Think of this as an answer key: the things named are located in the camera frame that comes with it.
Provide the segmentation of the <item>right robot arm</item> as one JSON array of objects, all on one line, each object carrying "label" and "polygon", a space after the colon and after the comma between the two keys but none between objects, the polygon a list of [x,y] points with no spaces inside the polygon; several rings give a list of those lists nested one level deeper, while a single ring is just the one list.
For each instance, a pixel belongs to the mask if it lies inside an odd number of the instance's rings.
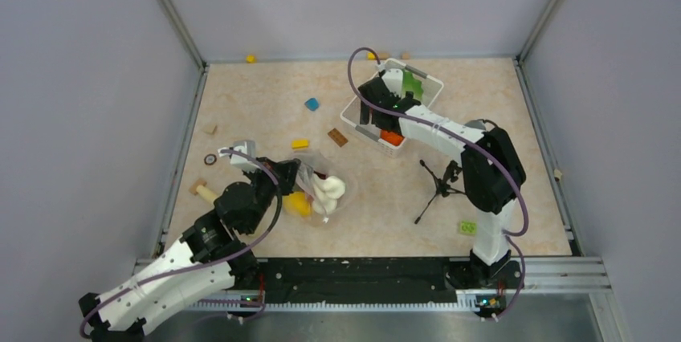
[{"label": "right robot arm", "polygon": [[353,91],[361,102],[361,124],[419,141],[460,168],[463,192],[478,210],[471,277],[481,287],[493,287],[503,278],[510,259],[510,239],[524,235],[529,225],[527,203],[520,192],[527,175],[508,133],[440,116],[413,96],[393,93],[381,77]]}]

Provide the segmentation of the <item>orange mini pumpkin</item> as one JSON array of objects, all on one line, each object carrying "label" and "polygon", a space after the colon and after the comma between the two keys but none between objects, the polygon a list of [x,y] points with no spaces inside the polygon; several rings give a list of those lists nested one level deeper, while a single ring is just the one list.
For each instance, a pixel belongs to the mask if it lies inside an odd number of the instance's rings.
[{"label": "orange mini pumpkin", "polygon": [[403,136],[387,130],[381,130],[380,138],[389,145],[392,145],[394,147],[398,147],[405,140]]}]

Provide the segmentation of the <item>clear zip top bag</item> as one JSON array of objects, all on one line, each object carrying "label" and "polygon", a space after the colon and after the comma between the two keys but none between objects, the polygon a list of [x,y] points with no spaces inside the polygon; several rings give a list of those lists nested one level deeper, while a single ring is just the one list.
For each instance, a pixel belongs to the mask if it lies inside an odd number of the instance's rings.
[{"label": "clear zip top bag", "polygon": [[307,222],[312,226],[327,226],[330,222],[336,221],[341,214],[348,209],[356,194],[357,182],[354,180],[353,175],[346,169],[340,167],[338,163],[329,160],[318,150],[296,150],[291,153],[290,158],[297,158],[301,161],[301,166],[296,178],[295,191],[305,192],[310,203],[312,203],[312,175],[314,173],[322,179],[327,176],[339,177],[346,183],[347,187],[345,195],[339,200],[338,208],[333,214],[321,215],[312,211],[312,214],[306,218],[297,217],[295,215],[291,216]]}]

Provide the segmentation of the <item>green lettuce leaf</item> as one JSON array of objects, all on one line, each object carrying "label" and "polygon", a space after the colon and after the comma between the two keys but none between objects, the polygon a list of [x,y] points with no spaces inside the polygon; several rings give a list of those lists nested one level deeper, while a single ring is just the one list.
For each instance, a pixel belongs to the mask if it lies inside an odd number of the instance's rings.
[{"label": "green lettuce leaf", "polygon": [[422,102],[423,92],[422,81],[415,77],[411,71],[404,71],[402,75],[402,98],[411,94],[415,100]]}]

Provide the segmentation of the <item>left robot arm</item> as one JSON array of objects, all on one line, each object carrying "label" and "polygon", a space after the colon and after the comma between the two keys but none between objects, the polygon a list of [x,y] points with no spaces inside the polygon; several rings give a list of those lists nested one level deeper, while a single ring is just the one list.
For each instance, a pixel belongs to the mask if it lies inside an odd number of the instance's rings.
[{"label": "left robot arm", "polygon": [[301,162],[226,152],[246,180],[209,196],[211,209],[126,282],[101,294],[83,295],[78,302],[82,338],[142,341],[199,300],[254,284],[259,264],[252,249],[278,222]]}]

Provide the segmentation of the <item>yellow lemon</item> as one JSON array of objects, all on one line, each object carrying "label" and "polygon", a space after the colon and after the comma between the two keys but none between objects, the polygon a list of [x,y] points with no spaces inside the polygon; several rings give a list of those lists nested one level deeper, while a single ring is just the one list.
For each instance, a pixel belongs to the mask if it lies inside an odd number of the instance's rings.
[{"label": "yellow lemon", "polygon": [[305,192],[295,191],[283,197],[283,208],[290,214],[306,218],[312,214],[312,205]]}]

